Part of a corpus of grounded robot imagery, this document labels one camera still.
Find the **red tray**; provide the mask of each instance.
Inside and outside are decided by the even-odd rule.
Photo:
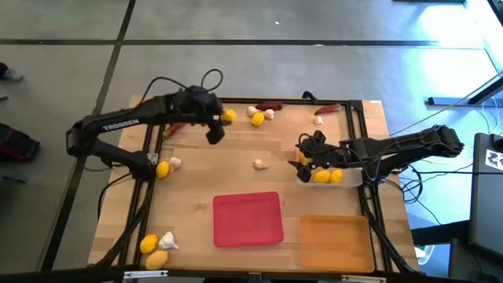
[[[280,196],[276,192],[213,198],[213,242],[218,248],[283,241]]]

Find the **red chili pepper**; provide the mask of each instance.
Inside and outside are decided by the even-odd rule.
[[[333,112],[338,112],[340,111],[340,105],[326,105],[324,107],[321,107],[320,109],[316,110],[314,113],[315,115],[320,115],[324,113],[333,113]]]
[[[173,134],[175,134],[178,130],[180,130],[183,126],[185,126],[185,123],[174,123],[171,124],[165,131],[164,131],[164,139],[171,138]]]
[[[261,103],[259,105],[256,105],[255,108],[257,108],[260,111],[266,111],[267,109],[273,109],[274,111],[282,110],[283,109],[283,102],[281,102],[281,101],[267,101],[267,102]]]

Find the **wooden tabletop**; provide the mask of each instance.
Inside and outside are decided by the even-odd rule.
[[[135,105],[138,97],[133,97]],[[363,101],[365,121],[371,138],[388,136],[380,101]],[[288,105],[276,112],[274,120],[254,127],[246,116],[249,105],[225,105],[237,112],[237,121],[226,127],[226,136],[217,145],[209,145],[206,127],[184,127],[164,142],[160,160],[176,156],[182,166],[165,179],[156,180],[147,234],[161,237],[174,233],[179,250],[170,250],[168,269],[254,270],[301,272],[298,260],[298,229],[301,215],[360,215],[355,188],[307,188],[299,186],[296,171],[287,160],[296,159],[299,134],[321,130],[327,143],[348,139],[344,111],[323,116],[324,124],[313,124],[312,105]],[[123,130],[119,146],[139,150],[145,125]],[[270,165],[264,171],[252,167],[255,159]],[[127,173],[113,170],[111,180]],[[396,176],[388,177],[398,181]],[[125,180],[111,187],[105,197],[89,263],[101,259],[123,232],[134,181]],[[381,185],[380,200],[386,232],[408,264],[419,270],[402,193]],[[215,196],[234,193],[275,191],[280,195],[285,238],[281,244],[253,248],[216,248],[213,245],[212,201]],[[131,246],[136,243],[135,236]],[[379,241],[373,234],[377,269],[383,270]],[[127,262],[132,260],[130,246]]]

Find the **yellow lemon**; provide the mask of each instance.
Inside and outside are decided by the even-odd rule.
[[[147,255],[156,249],[159,239],[154,234],[147,235],[140,242],[140,251],[142,254]]]
[[[327,170],[319,171],[314,175],[314,182],[329,182],[330,181],[330,172]]]
[[[169,255],[167,251],[155,251],[145,260],[145,268],[147,270],[158,270],[167,263]]]
[[[253,117],[251,118],[251,123],[253,124],[253,126],[258,127],[262,125],[262,123],[264,123],[264,119],[265,119],[264,113],[257,112],[253,114]]]
[[[334,170],[332,175],[330,176],[331,183],[341,183],[343,181],[343,172],[342,170]]]
[[[233,122],[237,118],[236,111],[232,109],[224,109],[222,114],[222,120]]]
[[[170,163],[167,161],[160,162],[157,164],[156,174],[157,178],[166,178],[170,173]]]

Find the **white garlic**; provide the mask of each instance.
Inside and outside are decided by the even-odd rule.
[[[246,115],[248,115],[248,117],[253,117],[253,115],[257,112],[260,112],[260,110],[258,110],[257,108],[255,108],[253,106],[249,106],[248,110],[246,111]]]
[[[316,124],[316,125],[323,124],[323,119],[321,118],[321,116],[314,117],[314,124]]]
[[[174,235],[172,232],[167,232],[162,238],[160,238],[159,247],[179,249],[179,247],[174,243]]]
[[[256,170],[262,170],[262,169],[267,169],[269,168],[269,165],[267,165],[265,162],[263,162],[262,160],[259,160],[259,159],[256,159],[255,161],[253,161],[253,167],[254,169]]]
[[[169,164],[170,164],[170,173],[173,173],[173,171],[177,170],[182,165],[182,160],[173,156],[170,158]]]
[[[264,111],[264,116],[266,119],[274,119],[274,110],[273,109],[267,109]]]

